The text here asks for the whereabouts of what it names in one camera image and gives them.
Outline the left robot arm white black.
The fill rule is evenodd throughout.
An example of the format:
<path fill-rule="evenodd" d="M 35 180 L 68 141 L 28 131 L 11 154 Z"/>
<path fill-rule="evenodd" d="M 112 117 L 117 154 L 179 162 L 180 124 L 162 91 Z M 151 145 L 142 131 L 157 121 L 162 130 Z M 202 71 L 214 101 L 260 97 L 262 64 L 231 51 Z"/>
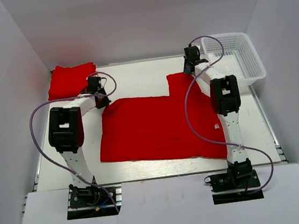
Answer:
<path fill-rule="evenodd" d="M 49 112 L 49 144 L 63 157 L 67 167 L 75 172 L 72 174 L 73 186 L 84 188 L 82 199 L 90 205 L 99 201 L 100 191 L 90 186 L 96 183 L 96 179 L 83 154 L 85 135 L 82 117 L 91 109 L 102 109 L 111 102 L 106 97 L 103 79 L 98 76 L 89 77 L 88 86 L 80 92 L 85 94 L 84 97 L 73 99 L 64 107 L 53 107 Z"/>

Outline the white plastic basket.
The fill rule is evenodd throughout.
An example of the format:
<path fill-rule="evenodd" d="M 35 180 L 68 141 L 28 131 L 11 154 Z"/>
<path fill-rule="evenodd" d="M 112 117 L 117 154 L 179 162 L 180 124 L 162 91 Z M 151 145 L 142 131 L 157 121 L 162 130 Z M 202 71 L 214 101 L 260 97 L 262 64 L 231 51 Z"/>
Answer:
<path fill-rule="evenodd" d="M 235 75 L 240 88 L 266 77 L 261 59 L 245 33 L 221 33 L 202 38 L 201 47 L 210 63 L 222 58 L 214 68 L 227 76 Z"/>

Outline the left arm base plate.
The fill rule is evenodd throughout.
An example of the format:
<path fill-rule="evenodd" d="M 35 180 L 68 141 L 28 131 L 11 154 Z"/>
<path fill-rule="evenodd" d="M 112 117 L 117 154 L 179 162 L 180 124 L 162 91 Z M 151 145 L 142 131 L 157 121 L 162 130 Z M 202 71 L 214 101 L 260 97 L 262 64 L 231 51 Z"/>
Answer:
<path fill-rule="evenodd" d="M 118 215 L 112 199 L 100 188 L 69 191 L 67 220 Z"/>

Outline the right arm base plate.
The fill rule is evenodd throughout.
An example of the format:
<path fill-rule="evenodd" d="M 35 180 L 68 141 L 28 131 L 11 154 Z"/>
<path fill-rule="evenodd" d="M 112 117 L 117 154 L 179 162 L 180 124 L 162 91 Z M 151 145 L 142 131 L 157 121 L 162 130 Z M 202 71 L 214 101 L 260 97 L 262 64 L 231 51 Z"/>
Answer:
<path fill-rule="evenodd" d="M 262 190 L 253 193 L 261 187 L 258 175 L 254 169 L 250 176 L 239 178 L 235 182 L 231 180 L 226 172 L 206 176 L 204 182 L 211 187 L 214 205 L 239 203 L 264 198 Z"/>

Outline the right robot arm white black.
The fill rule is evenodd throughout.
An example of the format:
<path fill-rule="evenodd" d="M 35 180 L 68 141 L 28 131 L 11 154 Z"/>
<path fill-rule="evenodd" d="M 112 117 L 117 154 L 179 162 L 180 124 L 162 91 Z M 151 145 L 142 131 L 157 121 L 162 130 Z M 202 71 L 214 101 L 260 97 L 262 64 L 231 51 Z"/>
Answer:
<path fill-rule="evenodd" d="M 195 77 L 186 92 L 184 110 L 187 124 L 192 132 L 210 143 L 225 145 L 227 147 L 227 177 L 224 180 L 233 187 L 240 188 L 253 175 L 253 167 L 248 154 L 245 151 L 239 125 L 239 109 L 241 98 L 235 75 L 223 75 L 218 72 L 208 60 L 201 59 L 200 49 L 189 44 L 184 48 L 184 70 L 185 74 Z M 200 135 L 192 127 L 188 115 L 188 97 L 193 84 L 201 79 L 209 85 L 210 98 L 213 112 L 217 114 L 223 127 L 225 141 L 215 141 Z"/>

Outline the folded red t shirt stack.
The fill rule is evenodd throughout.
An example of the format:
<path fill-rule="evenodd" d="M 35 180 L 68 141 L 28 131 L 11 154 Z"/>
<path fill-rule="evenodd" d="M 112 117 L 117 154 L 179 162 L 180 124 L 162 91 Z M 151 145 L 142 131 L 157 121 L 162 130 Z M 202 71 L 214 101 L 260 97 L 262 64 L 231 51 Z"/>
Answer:
<path fill-rule="evenodd" d="M 93 62 L 71 68 L 56 66 L 51 76 L 48 99 L 57 100 L 77 96 L 87 87 L 86 79 L 96 69 Z"/>

